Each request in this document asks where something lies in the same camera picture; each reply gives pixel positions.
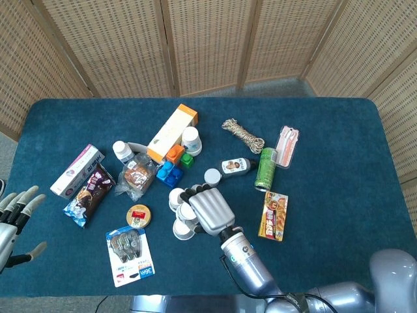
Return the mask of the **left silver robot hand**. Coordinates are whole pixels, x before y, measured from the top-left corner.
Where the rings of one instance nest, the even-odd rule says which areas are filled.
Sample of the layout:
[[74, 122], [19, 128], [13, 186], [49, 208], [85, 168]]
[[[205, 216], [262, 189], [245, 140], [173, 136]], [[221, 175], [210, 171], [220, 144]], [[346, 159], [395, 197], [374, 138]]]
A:
[[33, 261], [46, 249], [47, 242], [39, 243], [32, 251], [12, 255], [14, 246], [26, 223], [38, 206], [45, 200], [45, 194], [36, 195], [37, 185], [20, 192], [12, 192], [0, 201], [0, 274], [4, 268]]

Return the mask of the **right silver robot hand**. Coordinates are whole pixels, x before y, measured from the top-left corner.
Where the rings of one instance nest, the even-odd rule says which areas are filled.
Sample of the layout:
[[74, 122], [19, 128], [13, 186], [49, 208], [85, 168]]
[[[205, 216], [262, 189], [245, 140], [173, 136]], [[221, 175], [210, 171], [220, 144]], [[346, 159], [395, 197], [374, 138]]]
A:
[[224, 242], [242, 232], [240, 226], [235, 226], [235, 215], [216, 187], [196, 185], [186, 188], [179, 197], [193, 209], [201, 225], [200, 233], [218, 236]]

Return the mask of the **dark blue toy block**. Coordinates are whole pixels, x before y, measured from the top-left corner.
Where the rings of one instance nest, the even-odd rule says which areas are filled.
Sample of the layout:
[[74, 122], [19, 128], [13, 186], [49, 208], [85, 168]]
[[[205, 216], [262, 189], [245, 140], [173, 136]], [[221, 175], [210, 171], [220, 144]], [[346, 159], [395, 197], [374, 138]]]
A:
[[180, 180], [182, 179], [182, 177], [183, 177], [183, 174], [184, 174], [184, 172], [180, 169], [180, 168], [178, 168], [178, 167], [176, 167], [176, 166], [174, 166], [171, 170], [170, 170], [170, 172], [169, 172], [169, 174], [167, 175], [167, 177], [165, 178], [165, 183], [166, 183], [166, 185], [167, 186], [169, 186], [170, 188], [176, 188], [177, 187], [177, 185], [178, 185], [178, 183], [180, 182]]

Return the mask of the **dark grey sauce bottle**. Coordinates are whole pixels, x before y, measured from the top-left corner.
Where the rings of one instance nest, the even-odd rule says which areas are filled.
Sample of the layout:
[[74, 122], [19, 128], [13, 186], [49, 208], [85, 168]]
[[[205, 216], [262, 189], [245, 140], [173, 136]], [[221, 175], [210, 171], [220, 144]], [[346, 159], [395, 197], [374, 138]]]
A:
[[245, 175], [257, 169], [258, 161], [248, 158], [233, 158], [223, 160], [217, 168], [209, 168], [204, 174], [204, 180], [209, 186], [217, 186], [222, 179]]

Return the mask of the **light blue toy block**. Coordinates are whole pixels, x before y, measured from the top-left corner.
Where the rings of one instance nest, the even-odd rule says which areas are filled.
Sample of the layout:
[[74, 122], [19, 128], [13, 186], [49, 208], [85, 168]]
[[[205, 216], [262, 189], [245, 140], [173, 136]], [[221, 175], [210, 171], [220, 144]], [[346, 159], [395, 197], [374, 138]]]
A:
[[174, 164], [170, 161], [164, 162], [157, 171], [156, 177], [161, 180], [165, 181], [169, 174], [171, 173], [171, 170], [173, 169]]

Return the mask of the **yellow curry box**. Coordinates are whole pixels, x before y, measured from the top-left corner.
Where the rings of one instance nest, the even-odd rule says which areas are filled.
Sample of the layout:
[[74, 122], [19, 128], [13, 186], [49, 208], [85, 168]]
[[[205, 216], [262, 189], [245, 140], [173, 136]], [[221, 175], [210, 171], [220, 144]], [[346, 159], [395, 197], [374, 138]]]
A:
[[288, 196], [267, 191], [258, 236], [274, 241], [283, 241], [287, 216]]

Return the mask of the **orange toy building block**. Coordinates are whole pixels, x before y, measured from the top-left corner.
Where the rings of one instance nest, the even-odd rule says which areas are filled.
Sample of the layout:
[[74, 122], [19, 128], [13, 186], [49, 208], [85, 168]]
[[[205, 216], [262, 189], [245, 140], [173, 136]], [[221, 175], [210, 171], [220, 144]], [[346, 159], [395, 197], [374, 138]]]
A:
[[165, 156], [166, 160], [173, 163], [178, 164], [182, 155], [185, 153], [183, 146], [179, 144], [175, 144]]

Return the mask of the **green drink can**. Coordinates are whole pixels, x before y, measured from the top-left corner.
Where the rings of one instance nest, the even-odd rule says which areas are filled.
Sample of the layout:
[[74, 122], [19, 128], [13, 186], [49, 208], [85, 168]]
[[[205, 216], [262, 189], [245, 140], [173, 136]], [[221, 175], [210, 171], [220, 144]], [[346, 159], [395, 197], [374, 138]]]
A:
[[257, 190], [266, 192], [271, 189], [276, 170], [276, 156], [277, 151], [271, 147], [264, 148], [261, 151], [257, 176], [254, 182]]

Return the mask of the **round gold tin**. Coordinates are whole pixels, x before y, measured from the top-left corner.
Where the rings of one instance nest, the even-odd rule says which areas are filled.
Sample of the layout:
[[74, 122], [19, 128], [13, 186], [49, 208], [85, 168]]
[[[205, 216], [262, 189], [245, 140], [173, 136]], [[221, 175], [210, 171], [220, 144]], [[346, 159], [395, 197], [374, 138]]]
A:
[[126, 221], [132, 228], [143, 229], [151, 221], [151, 210], [146, 205], [134, 205], [126, 213]]

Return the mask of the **bread in clear bag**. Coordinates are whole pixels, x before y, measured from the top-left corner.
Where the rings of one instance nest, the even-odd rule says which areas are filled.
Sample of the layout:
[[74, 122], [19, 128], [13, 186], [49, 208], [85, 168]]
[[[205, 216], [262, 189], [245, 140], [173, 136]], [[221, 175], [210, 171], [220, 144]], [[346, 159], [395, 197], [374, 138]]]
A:
[[115, 195], [127, 194], [132, 201], [138, 201], [148, 190], [156, 177], [157, 167], [146, 153], [138, 153], [128, 161], [118, 176]]

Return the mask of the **white and purple carton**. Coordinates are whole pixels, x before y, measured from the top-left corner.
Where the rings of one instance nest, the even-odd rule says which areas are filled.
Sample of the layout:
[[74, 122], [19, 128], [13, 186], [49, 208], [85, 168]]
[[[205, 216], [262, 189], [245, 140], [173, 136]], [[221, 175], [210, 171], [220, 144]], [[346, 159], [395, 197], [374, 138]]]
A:
[[50, 186], [50, 190], [57, 196], [70, 199], [103, 159], [105, 156], [95, 146], [87, 145]]

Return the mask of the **long white orange box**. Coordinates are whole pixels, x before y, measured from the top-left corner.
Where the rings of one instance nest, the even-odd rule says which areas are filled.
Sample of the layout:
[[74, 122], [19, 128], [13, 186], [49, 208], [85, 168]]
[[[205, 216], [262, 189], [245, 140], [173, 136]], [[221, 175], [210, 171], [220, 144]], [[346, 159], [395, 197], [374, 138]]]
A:
[[169, 150], [174, 145], [180, 144], [184, 129], [194, 127], [197, 123], [198, 112], [180, 104], [149, 142], [147, 154], [153, 161], [161, 164]]

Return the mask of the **correction tape blister pack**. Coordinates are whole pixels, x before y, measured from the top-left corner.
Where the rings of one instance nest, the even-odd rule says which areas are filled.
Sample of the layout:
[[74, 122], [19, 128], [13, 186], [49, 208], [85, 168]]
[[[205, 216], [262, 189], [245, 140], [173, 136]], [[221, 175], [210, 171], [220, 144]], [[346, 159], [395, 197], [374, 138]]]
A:
[[125, 226], [109, 231], [106, 243], [116, 288], [155, 274], [144, 229]]

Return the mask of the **pink cutlery blister pack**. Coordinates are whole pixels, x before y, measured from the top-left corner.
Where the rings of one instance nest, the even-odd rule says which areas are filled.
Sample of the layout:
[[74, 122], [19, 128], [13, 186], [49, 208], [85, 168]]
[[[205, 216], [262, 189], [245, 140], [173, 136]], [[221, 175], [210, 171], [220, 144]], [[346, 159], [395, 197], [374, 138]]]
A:
[[278, 167], [288, 168], [291, 165], [298, 137], [299, 130], [288, 126], [282, 127], [276, 145], [276, 165]]

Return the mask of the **grey robot torso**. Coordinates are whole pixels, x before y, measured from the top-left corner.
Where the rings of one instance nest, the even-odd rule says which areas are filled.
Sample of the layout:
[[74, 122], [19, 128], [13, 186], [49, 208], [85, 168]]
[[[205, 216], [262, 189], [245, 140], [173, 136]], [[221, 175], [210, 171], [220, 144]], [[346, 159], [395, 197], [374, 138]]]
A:
[[244, 295], [137, 295], [130, 313], [264, 313], [265, 302]]

